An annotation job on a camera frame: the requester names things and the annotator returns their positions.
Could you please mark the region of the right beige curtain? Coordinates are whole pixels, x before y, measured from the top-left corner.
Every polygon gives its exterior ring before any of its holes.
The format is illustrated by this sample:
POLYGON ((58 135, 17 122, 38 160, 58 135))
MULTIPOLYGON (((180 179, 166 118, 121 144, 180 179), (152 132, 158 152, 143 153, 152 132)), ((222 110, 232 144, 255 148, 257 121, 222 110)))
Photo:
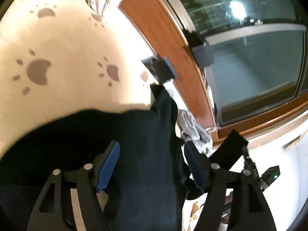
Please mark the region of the right beige curtain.
POLYGON ((301 137, 305 132, 307 132, 307 114, 302 114, 289 122, 276 124, 247 136, 246 139, 249 141, 247 147, 249 150, 253 150, 270 144, 283 146, 293 139, 301 137))

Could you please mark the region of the black knit sweater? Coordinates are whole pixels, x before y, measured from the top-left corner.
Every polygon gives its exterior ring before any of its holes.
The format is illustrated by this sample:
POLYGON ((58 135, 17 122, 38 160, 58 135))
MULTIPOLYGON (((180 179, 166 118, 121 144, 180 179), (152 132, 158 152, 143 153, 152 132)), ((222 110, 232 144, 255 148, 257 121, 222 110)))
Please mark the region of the black knit sweater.
POLYGON ((163 86, 151 91, 150 110, 83 110, 17 140, 1 159, 1 230, 26 230, 50 174, 93 162, 111 141, 120 144, 105 190, 111 229, 181 230, 190 171, 175 133, 178 109, 163 86))

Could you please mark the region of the black box on bed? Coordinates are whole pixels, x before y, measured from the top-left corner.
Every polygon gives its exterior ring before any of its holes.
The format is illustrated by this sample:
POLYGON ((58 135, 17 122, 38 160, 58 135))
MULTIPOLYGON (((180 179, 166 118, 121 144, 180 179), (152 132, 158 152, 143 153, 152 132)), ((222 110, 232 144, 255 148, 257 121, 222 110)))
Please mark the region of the black box on bed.
POLYGON ((157 59, 155 56, 152 56, 141 62, 161 85, 178 76, 177 71, 167 57, 157 59))

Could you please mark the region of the yellow paw print blanket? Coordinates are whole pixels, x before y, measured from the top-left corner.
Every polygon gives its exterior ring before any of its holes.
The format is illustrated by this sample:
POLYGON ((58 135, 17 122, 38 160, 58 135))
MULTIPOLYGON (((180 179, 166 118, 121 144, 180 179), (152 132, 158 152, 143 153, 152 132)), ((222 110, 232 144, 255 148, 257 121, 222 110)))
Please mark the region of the yellow paw print blanket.
MULTIPOLYGON (((1 159, 32 130, 83 110, 150 110, 155 102, 151 86, 157 84, 137 50, 136 42, 119 38, 85 0, 6 0, 1 159)), ((97 193, 104 217, 106 188, 97 193)), ((71 189, 70 196, 78 230, 84 222, 77 190, 71 189)))

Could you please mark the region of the grey garment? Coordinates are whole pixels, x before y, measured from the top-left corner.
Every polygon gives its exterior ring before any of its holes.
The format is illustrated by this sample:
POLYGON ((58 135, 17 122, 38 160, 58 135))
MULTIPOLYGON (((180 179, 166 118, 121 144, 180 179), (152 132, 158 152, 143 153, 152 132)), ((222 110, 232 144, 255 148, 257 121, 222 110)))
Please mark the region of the grey garment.
POLYGON ((186 142, 192 141, 199 153, 210 157, 213 140, 207 130, 201 127, 193 114, 187 110, 179 110, 177 124, 181 130, 181 137, 186 142))

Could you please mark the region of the dark box on sill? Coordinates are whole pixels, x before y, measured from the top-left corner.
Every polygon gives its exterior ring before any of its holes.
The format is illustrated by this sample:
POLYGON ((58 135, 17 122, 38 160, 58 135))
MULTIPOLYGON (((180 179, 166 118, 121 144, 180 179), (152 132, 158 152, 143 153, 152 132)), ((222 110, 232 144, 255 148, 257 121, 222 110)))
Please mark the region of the dark box on sill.
POLYGON ((211 66, 214 63, 211 46, 206 41, 202 41, 196 32, 186 31, 185 37, 198 67, 203 69, 211 66))

